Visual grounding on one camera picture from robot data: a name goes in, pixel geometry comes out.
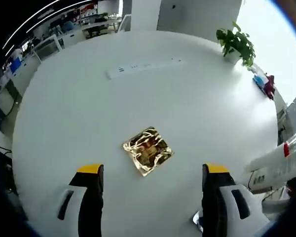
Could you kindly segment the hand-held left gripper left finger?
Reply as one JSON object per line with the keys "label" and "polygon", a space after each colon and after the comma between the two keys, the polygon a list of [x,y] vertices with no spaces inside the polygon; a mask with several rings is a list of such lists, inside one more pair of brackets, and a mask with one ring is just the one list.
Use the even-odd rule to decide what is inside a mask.
{"label": "hand-held left gripper left finger", "polygon": [[72,237],[101,237],[104,165],[88,164],[76,171],[61,195],[56,217]]}

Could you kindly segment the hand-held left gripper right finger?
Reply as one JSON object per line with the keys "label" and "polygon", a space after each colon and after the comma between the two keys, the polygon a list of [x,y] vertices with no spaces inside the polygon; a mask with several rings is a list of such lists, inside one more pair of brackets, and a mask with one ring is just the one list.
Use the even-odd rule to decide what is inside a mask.
{"label": "hand-held left gripper right finger", "polygon": [[204,237],[255,237],[269,224],[261,203],[220,164],[202,166]]}

